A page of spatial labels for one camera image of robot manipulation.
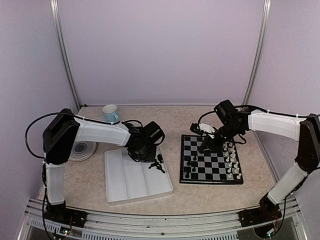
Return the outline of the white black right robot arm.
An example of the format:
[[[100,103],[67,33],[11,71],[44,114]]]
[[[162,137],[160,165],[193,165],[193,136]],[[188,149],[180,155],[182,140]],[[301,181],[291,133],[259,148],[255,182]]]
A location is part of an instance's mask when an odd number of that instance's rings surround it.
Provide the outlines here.
[[[265,195],[266,203],[255,212],[260,222],[268,221],[276,212],[275,205],[293,193],[312,172],[320,168],[318,115],[290,115],[253,105],[234,106],[228,99],[216,105],[212,113],[221,121],[220,128],[202,123],[201,119],[190,127],[194,133],[205,136],[201,151],[218,151],[224,143],[235,136],[243,136],[248,131],[275,134],[298,142],[294,164]]]

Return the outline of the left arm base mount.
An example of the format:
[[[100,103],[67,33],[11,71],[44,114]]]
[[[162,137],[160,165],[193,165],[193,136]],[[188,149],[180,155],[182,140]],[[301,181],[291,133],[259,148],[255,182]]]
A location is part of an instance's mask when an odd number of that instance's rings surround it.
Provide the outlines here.
[[[83,228],[87,220],[88,213],[81,210],[64,208],[62,210],[44,212],[44,218],[56,223],[71,227]]]

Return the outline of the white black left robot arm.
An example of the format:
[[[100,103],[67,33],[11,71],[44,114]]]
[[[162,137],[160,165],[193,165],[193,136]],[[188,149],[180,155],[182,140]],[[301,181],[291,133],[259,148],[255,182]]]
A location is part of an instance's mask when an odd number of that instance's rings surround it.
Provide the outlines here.
[[[74,143],[93,142],[112,144],[127,149],[135,162],[149,162],[157,147],[164,141],[165,133],[154,121],[143,125],[138,120],[107,122],[73,114],[69,108],[43,115],[33,122],[53,116],[54,119],[42,134],[43,182],[50,214],[63,223],[70,218],[65,205],[64,169]]]

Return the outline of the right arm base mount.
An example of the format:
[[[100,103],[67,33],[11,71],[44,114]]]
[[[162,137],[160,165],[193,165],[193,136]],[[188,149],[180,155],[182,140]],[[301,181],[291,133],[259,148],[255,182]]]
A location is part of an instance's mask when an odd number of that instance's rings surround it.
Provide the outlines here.
[[[238,212],[238,217],[241,226],[248,227],[273,221],[276,220],[276,218],[280,219],[282,217],[282,213],[280,209],[276,209],[272,212],[266,212],[260,207],[256,207]]]

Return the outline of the white plastic tray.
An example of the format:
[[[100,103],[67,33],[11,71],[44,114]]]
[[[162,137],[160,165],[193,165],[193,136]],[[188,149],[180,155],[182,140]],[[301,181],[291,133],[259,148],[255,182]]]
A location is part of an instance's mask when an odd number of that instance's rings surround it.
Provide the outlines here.
[[[162,154],[159,147],[156,150],[155,159],[158,154]],[[172,194],[174,188],[165,161],[162,164],[165,173],[157,170],[156,167],[149,169],[152,162],[135,162],[123,148],[105,151],[107,203],[110,205],[134,203]]]

